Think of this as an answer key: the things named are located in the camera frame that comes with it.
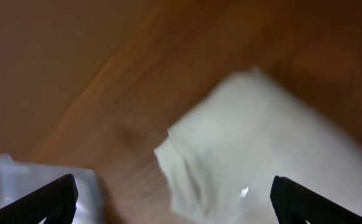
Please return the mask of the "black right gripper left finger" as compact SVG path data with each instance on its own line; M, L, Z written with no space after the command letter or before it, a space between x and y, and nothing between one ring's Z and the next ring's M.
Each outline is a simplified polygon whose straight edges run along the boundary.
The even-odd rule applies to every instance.
M0 209L0 224L71 224L78 190L72 174L55 181Z

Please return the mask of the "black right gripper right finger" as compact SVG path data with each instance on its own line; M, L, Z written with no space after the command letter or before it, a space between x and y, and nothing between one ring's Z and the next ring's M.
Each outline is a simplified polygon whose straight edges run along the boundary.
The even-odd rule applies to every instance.
M362 224L361 216L287 177L274 177L270 200L280 224Z

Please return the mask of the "cream white garment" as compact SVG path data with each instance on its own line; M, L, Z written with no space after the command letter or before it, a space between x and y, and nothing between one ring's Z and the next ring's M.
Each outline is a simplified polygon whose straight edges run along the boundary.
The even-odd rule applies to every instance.
M362 147L260 70L222 81L155 155L172 211L194 223L276 223L275 176L362 216Z

